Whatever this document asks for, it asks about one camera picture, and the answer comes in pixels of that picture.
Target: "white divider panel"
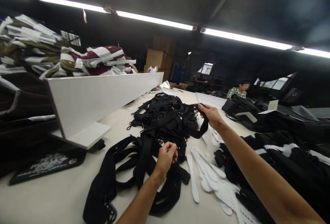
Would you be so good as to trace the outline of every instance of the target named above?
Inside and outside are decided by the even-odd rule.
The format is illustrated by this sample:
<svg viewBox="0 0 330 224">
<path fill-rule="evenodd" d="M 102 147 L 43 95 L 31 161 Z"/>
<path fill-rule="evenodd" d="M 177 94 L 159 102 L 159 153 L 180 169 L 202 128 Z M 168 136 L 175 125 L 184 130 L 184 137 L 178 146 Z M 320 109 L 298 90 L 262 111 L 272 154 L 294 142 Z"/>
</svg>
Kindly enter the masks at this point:
<svg viewBox="0 0 330 224">
<path fill-rule="evenodd" d="M 227 99 L 206 95 L 203 93 L 195 93 L 195 94 L 198 102 L 217 107 L 218 109 L 221 109 L 227 101 Z"/>
<path fill-rule="evenodd" d="M 53 135 L 90 148 L 110 129 L 96 122 L 161 84 L 163 75 L 143 73 L 47 79 L 60 128 L 60 133 L 55 131 Z"/>
</svg>

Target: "fabric pile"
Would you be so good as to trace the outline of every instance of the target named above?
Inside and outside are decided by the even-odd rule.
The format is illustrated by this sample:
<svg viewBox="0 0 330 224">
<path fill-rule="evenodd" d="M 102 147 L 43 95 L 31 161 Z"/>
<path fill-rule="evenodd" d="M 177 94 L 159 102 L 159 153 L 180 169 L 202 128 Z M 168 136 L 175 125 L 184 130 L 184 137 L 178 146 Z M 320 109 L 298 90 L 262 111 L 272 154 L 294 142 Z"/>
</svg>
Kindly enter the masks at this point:
<svg viewBox="0 0 330 224">
<path fill-rule="evenodd" d="M 114 222 L 117 212 L 111 201 L 116 197 L 117 189 L 127 189 L 133 185 L 140 189 L 145 173 L 151 175 L 155 168 L 153 157 L 158 157 L 161 144 L 167 141 L 177 144 L 178 161 L 171 165 L 163 188 L 156 194 L 150 214 L 164 214 L 174 207 L 180 198 L 181 182 L 187 185 L 190 180 L 190 174 L 179 166 L 186 159 L 186 139 L 189 136 L 200 138 L 208 128 L 206 118 L 200 130 L 197 130 L 194 112 L 197 106 L 186 105 L 178 97 L 158 93 L 132 113 L 134 120 L 128 129 L 142 126 L 141 137 L 129 136 L 107 151 L 88 192 L 83 214 L 87 224 Z M 126 157 L 130 159 L 116 169 L 116 163 Z M 127 182 L 118 182 L 116 173 L 130 168 L 134 168 L 133 177 Z"/>
<path fill-rule="evenodd" d="M 243 138 L 268 164 L 270 164 L 323 218 L 330 222 L 327 206 L 330 201 L 330 146 L 302 142 L 285 131 L 273 134 L 255 134 Z M 219 167 L 225 166 L 227 179 L 242 189 L 236 194 L 239 201 L 260 222 L 275 223 L 258 199 L 233 156 L 224 143 L 216 151 Z"/>
<path fill-rule="evenodd" d="M 200 131 L 194 110 L 198 104 L 187 105 L 177 96 L 157 93 L 155 97 L 138 108 L 132 115 L 130 126 L 142 126 L 141 136 L 149 136 L 159 142 L 173 142 L 178 146 L 178 159 L 186 160 L 186 141 L 192 136 L 199 139 L 208 129 L 208 120 L 204 119 Z"/>
<path fill-rule="evenodd" d="M 7 17 L 0 25 L 0 75 L 31 72 L 40 79 L 135 73 L 136 60 L 116 46 L 81 54 L 69 42 L 33 19 Z"/>
</svg>

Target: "white paper tag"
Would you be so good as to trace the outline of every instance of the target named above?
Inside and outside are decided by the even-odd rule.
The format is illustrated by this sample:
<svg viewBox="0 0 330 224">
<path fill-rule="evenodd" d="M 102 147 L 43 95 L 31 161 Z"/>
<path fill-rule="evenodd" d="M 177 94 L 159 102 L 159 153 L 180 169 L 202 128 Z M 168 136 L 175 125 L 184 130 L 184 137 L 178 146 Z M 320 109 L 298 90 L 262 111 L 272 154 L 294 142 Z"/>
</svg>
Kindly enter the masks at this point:
<svg viewBox="0 0 330 224">
<path fill-rule="evenodd" d="M 246 115 L 250 120 L 251 122 L 255 123 L 257 122 L 258 120 L 254 117 L 254 115 L 252 115 L 250 112 L 242 112 L 242 113 L 237 113 L 236 116 L 241 116 L 241 115 Z"/>
<path fill-rule="evenodd" d="M 82 69 L 84 67 L 83 61 L 80 58 L 77 58 L 75 68 Z"/>
<path fill-rule="evenodd" d="M 270 112 L 273 112 L 273 111 L 275 111 L 275 110 L 265 110 L 265 111 L 260 112 L 258 114 L 267 114 L 267 113 L 270 113 Z"/>
<path fill-rule="evenodd" d="M 268 110 L 277 110 L 278 100 L 273 100 L 269 102 Z"/>
</svg>

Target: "plastic bag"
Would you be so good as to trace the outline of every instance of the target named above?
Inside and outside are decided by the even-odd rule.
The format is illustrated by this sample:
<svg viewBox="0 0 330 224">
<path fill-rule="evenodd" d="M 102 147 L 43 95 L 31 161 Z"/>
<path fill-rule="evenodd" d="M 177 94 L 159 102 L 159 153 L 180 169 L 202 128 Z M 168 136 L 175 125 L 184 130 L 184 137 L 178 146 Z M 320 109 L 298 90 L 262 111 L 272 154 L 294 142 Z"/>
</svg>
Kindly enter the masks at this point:
<svg viewBox="0 0 330 224">
<path fill-rule="evenodd" d="M 155 66 L 155 67 L 150 66 L 148 68 L 148 70 L 146 71 L 146 73 L 157 73 L 157 71 L 158 71 L 158 67 L 157 66 Z"/>
</svg>

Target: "black duffel bag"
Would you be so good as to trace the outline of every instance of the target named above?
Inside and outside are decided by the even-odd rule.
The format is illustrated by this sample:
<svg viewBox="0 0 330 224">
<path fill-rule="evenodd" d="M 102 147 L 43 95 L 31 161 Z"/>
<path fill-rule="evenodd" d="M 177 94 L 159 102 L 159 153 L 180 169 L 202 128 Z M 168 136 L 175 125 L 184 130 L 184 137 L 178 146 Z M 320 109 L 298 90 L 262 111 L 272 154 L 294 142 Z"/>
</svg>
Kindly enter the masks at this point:
<svg viewBox="0 0 330 224">
<path fill-rule="evenodd" d="M 256 122 L 259 117 L 258 113 L 262 110 L 258 109 L 254 104 L 253 100 L 248 98 L 241 98 L 234 94 L 231 99 L 228 99 L 224 106 L 221 108 L 225 113 L 226 117 L 234 122 L 240 122 L 249 130 L 257 132 Z M 239 113 L 250 113 L 248 115 L 239 115 Z"/>
</svg>

